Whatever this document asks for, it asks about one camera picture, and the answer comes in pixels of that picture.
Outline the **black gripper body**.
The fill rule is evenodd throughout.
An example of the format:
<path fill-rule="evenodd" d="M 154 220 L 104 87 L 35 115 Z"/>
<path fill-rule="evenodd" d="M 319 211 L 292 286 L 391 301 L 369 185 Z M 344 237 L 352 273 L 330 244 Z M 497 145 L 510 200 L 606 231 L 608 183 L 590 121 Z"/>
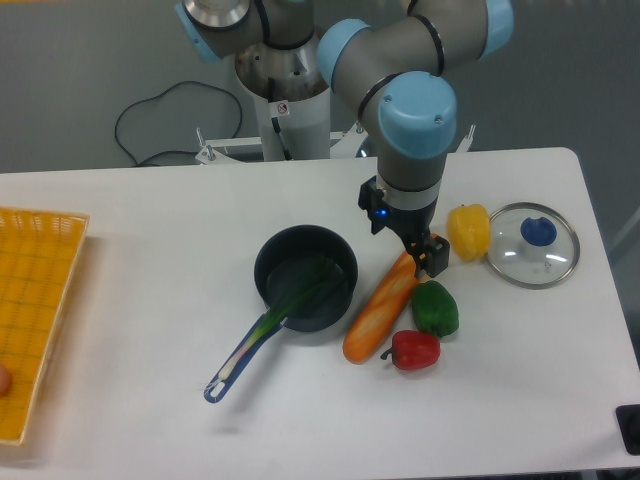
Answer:
<path fill-rule="evenodd" d="M 404 209 L 392 206 L 385 200 L 385 193 L 372 177 L 360 186 L 358 206 L 367 214 L 371 234 L 383 229 L 393 231 L 406 249 L 426 249 L 434 243 L 430 224 L 435 214 L 437 198 L 420 208 Z"/>

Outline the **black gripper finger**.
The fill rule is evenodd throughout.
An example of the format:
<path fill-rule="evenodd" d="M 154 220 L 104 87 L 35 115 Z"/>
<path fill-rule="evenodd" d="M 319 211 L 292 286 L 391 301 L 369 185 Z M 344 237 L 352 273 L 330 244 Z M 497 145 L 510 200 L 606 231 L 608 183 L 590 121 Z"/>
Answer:
<path fill-rule="evenodd" d="M 430 278 L 444 272 L 449 265 L 450 243 L 444 237 L 432 234 L 426 244 L 424 271 Z"/>
<path fill-rule="evenodd" d="M 426 253 L 424 252 L 423 245 L 420 242 L 406 242 L 404 246 L 407 254 L 411 256 L 414 262 L 414 275 L 422 276 L 424 274 L 424 263 L 426 259 Z"/>

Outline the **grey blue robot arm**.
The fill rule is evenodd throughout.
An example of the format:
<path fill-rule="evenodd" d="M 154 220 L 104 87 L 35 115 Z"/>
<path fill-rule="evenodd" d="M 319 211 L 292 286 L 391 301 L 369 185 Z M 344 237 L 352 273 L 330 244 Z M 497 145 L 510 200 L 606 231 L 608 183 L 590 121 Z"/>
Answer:
<path fill-rule="evenodd" d="M 418 273 L 446 269 L 449 245 L 430 231 L 457 126 L 444 74 L 509 41 L 509 2 L 412 1 L 384 28 L 345 19 L 326 31 L 310 1 L 180 1 L 175 12 L 202 60 L 233 58 L 265 160 L 328 157 L 338 97 L 376 148 L 358 198 L 372 231 L 392 230 Z"/>

